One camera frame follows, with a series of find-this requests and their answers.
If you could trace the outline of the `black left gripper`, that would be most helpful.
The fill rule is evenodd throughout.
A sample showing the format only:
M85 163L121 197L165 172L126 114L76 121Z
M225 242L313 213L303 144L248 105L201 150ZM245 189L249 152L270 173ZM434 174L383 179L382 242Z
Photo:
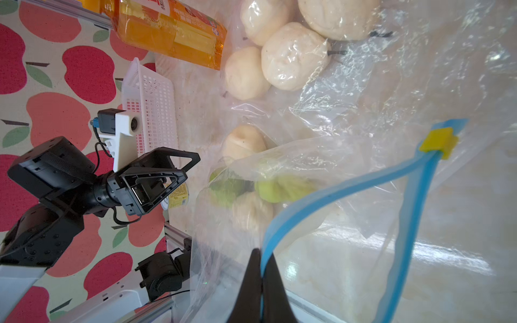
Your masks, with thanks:
M179 168L173 157L189 162ZM143 216L186 182L187 172L200 161L196 152L156 148L141 156L141 166L128 166L109 175L107 184L128 215Z

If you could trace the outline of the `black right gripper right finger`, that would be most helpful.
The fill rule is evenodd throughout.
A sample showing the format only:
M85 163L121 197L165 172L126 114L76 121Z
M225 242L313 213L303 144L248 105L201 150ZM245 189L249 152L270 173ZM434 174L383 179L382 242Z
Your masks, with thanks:
M298 322L289 304L274 256L271 256L268 260L263 276L263 314L261 322Z

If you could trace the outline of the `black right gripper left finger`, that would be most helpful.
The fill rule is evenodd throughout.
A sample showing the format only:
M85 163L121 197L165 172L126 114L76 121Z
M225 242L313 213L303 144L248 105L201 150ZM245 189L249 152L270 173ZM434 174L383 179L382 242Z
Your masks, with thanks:
M261 251L251 252L242 285L227 323L260 322L262 299Z

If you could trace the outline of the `cream toy pear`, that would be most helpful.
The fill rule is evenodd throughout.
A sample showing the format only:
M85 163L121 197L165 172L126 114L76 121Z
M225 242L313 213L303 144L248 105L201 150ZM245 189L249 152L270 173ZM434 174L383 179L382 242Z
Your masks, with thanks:
M275 216L271 203L261 199L257 192L246 192L232 206L232 224L238 230L263 231Z

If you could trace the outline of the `clear blue zip-top bag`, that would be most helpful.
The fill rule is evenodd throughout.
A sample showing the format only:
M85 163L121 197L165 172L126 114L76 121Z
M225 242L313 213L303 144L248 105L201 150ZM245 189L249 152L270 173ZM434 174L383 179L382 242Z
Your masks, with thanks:
M411 261L394 322L516 321L516 2L385 1L388 38L331 41L327 68L301 90L239 101L224 74L178 63L170 76L180 144L201 155L188 180L188 229L225 138L252 125L266 147L339 143L320 190L411 159L434 125L462 119L459 142L434 173L419 227L406 211L417 174L321 208L275 249L284 287L341 322L378 322L401 259ZM193 252L185 322L223 322L253 248Z

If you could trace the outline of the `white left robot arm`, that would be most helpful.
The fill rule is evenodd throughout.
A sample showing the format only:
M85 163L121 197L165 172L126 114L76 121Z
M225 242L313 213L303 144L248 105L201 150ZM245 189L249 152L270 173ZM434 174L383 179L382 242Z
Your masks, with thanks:
M63 256L84 229L87 214L98 217L124 208L136 221L152 212L187 181L200 162L195 152L156 148L131 158L119 171L99 175L72 142L56 137L23 156L9 178L38 199L8 231L1 249L1 317L8 317L27 291Z

